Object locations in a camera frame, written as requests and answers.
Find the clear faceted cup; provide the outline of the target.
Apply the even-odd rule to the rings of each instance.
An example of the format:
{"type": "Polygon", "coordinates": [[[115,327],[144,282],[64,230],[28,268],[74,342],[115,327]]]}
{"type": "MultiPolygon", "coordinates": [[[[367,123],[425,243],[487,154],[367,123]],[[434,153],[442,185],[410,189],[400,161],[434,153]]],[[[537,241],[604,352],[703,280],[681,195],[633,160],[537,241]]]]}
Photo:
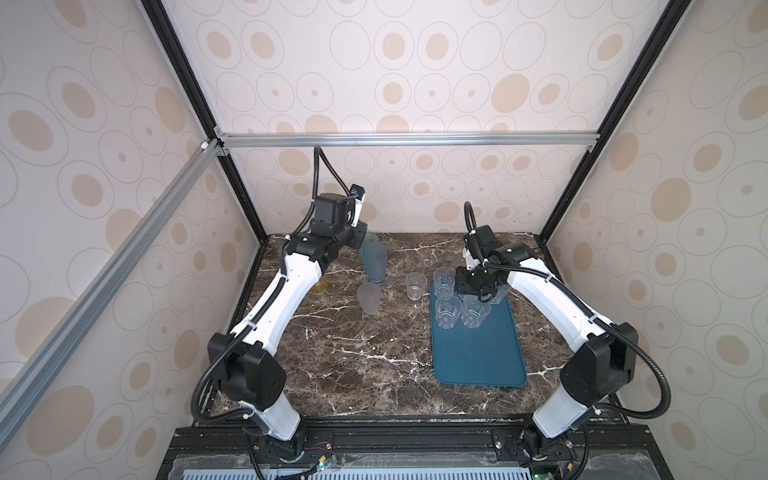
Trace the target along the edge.
{"type": "Polygon", "coordinates": [[[450,298],[455,293],[456,271],[451,267],[440,267],[433,273],[433,291],[438,299],[450,298]]]}
{"type": "Polygon", "coordinates": [[[444,330],[455,327],[463,311],[463,302],[458,296],[437,298],[434,304],[434,317],[437,326],[444,330]]]}

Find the clear textured cup front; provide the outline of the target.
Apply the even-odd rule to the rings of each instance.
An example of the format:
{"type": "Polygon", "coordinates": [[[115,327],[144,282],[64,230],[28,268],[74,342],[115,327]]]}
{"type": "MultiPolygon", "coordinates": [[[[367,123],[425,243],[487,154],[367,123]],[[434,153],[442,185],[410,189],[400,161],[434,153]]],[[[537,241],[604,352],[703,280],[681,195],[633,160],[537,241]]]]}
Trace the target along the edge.
{"type": "Polygon", "coordinates": [[[406,295],[412,301],[420,300],[427,289],[427,277],[420,272],[412,272],[405,277],[406,295]]]}

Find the small clear cup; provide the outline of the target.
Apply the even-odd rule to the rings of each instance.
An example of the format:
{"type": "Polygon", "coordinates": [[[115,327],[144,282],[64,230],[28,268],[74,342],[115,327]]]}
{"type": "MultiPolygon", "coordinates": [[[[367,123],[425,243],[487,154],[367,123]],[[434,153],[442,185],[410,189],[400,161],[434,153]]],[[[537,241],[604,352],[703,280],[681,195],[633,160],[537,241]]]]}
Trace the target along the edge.
{"type": "Polygon", "coordinates": [[[510,291],[511,291],[511,287],[508,284],[502,285],[498,289],[497,293],[489,300],[489,303],[492,305],[500,304],[504,299],[507,298],[510,291]]]}

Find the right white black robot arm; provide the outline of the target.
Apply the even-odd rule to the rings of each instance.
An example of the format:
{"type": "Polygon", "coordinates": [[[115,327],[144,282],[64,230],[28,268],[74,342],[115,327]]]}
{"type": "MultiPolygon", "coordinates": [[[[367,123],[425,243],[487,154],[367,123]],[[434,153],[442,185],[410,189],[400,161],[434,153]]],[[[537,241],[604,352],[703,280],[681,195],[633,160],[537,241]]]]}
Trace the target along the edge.
{"type": "Polygon", "coordinates": [[[479,225],[470,202],[463,206],[467,232],[463,237],[464,266],[457,268],[455,290],[470,300],[489,303],[503,287],[522,294],[563,337],[573,355],[560,371],[560,385],[532,415],[523,439],[529,443],[555,439],[596,411],[610,408],[607,397],[634,378],[642,361],[659,389],[658,404],[638,411],[614,411],[640,420],[665,414],[672,403],[669,380],[640,347],[629,323],[617,324],[569,289],[527,245],[502,244],[487,225],[479,225]]]}

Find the teal plastic tray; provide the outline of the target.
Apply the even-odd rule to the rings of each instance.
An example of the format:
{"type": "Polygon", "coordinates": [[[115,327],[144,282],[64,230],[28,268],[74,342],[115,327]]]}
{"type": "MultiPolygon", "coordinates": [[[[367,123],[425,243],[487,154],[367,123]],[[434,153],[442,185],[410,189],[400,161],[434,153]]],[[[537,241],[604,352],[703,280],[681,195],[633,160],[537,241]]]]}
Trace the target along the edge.
{"type": "Polygon", "coordinates": [[[521,388],[527,371],[509,301],[493,305],[476,329],[437,323],[437,296],[430,293],[433,366],[443,384],[521,388]]]}

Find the clear faceted cup front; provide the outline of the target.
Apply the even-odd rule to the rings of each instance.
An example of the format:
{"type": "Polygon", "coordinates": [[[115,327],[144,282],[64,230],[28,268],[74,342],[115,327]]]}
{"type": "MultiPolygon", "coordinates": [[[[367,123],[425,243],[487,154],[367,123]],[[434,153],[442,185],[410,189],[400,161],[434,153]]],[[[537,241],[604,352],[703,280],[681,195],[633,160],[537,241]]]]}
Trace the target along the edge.
{"type": "Polygon", "coordinates": [[[433,291],[438,299],[450,298],[455,293],[456,271],[451,267],[440,267],[433,273],[433,291]]]}

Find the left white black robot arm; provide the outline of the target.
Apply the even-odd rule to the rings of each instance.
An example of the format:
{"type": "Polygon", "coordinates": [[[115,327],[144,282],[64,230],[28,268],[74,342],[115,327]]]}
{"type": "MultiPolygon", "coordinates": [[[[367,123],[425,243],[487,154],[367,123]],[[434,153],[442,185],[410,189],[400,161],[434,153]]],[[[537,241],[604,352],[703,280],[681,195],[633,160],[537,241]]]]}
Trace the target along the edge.
{"type": "Polygon", "coordinates": [[[242,417],[279,441],[295,437],[301,417],[283,392],[287,374],[276,353],[296,310],[339,253],[363,244],[365,190],[359,185],[341,189],[322,193],[317,182],[312,184],[309,210],[280,245],[278,271],[264,294],[229,333],[210,339],[210,365],[190,401],[195,422],[242,417]]]}

